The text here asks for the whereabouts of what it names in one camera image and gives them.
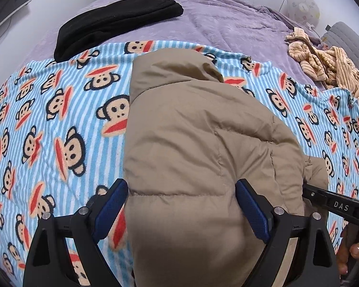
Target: blue gripper pad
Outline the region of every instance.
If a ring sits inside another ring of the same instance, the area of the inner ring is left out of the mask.
[[[95,243],[98,243],[99,240],[104,239],[108,235],[128,196],[128,185],[125,180],[118,179],[113,186],[105,195],[101,196],[107,197],[107,201],[97,214],[95,220],[95,228],[92,233]]]
[[[261,206],[265,207],[264,210],[267,211],[272,210],[272,206],[267,200],[260,200],[259,197],[262,196],[254,191],[246,179],[240,179],[236,182],[236,200],[239,207],[241,207],[244,216],[249,221],[255,236],[267,244],[272,228],[272,214],[271,212],[264,213]]]

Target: purple blanket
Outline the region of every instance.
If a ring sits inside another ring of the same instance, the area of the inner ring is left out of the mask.
[[[79,13],[115,1],[97,0]],[[176,1],[184,8],[182,16],[119,35],[106,43],[179,40],[210,45],[250,55],[256,61],[271,60],[273,66],[284,70],[299,83],[314,85],[287,53],[284,38],[292,31],[283,22],[276,20],[267,8],[253,6],[244,0]],[[26,57],[24,64],[30,60],[53,57],[58,29],[63,24],[56,23],[56,28],[47,33]]]

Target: monkey print blanket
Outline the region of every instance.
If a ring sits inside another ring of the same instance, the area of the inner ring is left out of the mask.
[[[106,44],[70,61],[32,61],[0,89],[0,267],[22,286],[25,261],[44,212],[73,214],[123,176],[132,61],[165,47],[194,49],[242,94],[282,119],[307,155],[326,160],[330,189],[359,197],[359,103],[340,88],[297,84],[271,62],[178,41]],[[345,222],[330,215],[335,248]],[[123,211],[99,247],[122,286],[134,286]],[[81,285],[89,282],[68,241]]]

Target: human hand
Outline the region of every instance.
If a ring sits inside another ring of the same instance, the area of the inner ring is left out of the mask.
[[[347,228],[343,230],[343,232],[340,234],[340,237],[346,237],[346,234]],[[340,275],[347,274],[347,262],[350,254],[354,259],[359,260],[359,243],[353,244],[350,248],[348,248],[346,247],[345,242],[345,240],[342,240],[337,252],[337,265]]]

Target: fingernail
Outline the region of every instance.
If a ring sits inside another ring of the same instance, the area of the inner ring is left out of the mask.
[[[356,256],[359,254],[359,246],[352,245],[349,251],[350,251],[351,255]]]

